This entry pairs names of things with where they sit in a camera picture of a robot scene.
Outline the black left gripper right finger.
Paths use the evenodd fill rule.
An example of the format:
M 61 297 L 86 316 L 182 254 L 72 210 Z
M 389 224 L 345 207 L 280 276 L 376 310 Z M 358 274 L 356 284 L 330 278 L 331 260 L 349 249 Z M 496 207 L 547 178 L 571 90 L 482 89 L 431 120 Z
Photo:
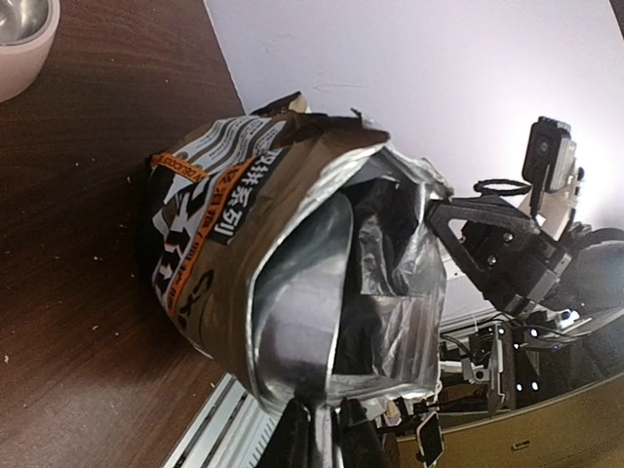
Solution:
M 358 400 L 343 399 L 336 428 L 334 467 L 391 467 L 373 424 Z

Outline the dog food bag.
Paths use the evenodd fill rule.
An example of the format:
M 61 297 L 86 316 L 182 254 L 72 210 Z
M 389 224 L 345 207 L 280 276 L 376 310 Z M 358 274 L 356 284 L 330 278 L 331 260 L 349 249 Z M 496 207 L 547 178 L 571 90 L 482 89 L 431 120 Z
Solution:
M 151 155 L 139 265 L 179 332 L 270 412 L 440 390 L 452 188 L 359 114 L 293 94 Z

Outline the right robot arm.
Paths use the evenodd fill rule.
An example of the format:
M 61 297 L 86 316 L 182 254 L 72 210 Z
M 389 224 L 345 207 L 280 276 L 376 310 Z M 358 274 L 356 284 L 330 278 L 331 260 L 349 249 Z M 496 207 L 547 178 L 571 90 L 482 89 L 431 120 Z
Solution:
M 575 223 L 555 239 L 497 196 L 431 203 L 426 222 L 496 311 L 607 317 L 623 309 L 623 232 Z

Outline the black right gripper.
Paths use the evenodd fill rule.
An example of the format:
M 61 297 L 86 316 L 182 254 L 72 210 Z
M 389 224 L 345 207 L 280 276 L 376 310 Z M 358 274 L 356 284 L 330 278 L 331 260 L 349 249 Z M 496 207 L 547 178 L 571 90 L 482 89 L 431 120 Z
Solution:
M 501 197 L 438 200 L 427 225 L 497 311 L 526 317 L 559 282 L 569 250 Z

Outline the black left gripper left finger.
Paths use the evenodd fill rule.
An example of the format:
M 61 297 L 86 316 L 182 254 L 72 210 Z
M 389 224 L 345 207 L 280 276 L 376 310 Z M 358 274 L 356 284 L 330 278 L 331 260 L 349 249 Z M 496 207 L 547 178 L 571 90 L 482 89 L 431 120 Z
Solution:
M 295 397 L 282 413 L 260 458 L 260 468 L 309 468 L 312 454 L 312 400 Z

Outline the pink double pet bowl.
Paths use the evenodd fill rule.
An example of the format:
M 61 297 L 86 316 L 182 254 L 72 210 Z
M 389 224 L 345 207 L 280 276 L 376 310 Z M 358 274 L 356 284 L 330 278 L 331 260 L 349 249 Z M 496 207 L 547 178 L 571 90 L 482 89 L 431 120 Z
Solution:
M 38 77 L 59 18 L 59 0 L 1 2 L 2 102 L 23 93 Z

